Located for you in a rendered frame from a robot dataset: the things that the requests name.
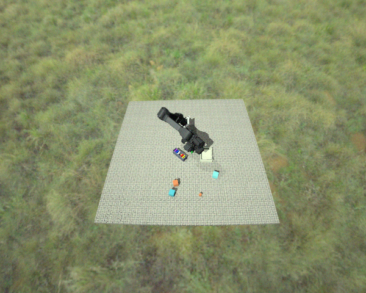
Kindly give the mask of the white square tray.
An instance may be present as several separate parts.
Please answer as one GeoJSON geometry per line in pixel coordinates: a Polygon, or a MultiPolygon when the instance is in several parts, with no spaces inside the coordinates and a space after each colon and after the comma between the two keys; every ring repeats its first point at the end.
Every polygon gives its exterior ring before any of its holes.
{"type": "Polygon", "coordinates": [[[200,162],[212,162],[212,147],[203,147],[204,151],[200,154],[200,162]]]}

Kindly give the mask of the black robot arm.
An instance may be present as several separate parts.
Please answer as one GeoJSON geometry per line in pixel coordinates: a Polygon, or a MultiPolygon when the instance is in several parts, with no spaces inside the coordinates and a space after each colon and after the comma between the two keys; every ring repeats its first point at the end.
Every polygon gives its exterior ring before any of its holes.
{"type": "Polygon", "coordinates": [[[177,131],[179,131],[180,136],[182,136],[182,138],[186,141],[188,141],[188,143],[186,143],[184,145],[184,149],[187,152],[192,152],[194,145],[192,145],[191,143],[193,142],[198,148],[202,148],[205,144],[205,142],[199,138],[196,134],[195,131],[193,131],[192,129],[189,128],[184,128],[183,126],[185,126],[188,123],[188,119],[183,117],[183,114],[181,113],[171,113],[166,107],[161,107],[160,111],[157,113],[158,118],[161,119],[162,121],[167,122],[169,125],[171,125],[174,129],[176,129],[177,131]],[[180,125],[180,124],[182,125],[180,125]]]}

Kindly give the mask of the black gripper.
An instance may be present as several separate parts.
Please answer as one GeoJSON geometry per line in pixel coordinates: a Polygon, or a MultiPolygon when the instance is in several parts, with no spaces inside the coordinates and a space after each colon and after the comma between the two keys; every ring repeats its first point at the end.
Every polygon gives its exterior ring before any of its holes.
{"type": "MultiPolygon", "coordinates": [[[[188,141],[182,139],[181,142],[183,144],[185,144],[185,142],[188,142],[188,141]]],[[[193,142],[191,144],[194,145],[193,152],[195,151],[197,154],[201,154],[204,151],[204,148],[203,147],[202,148],[198,148],[193,142]]]]}

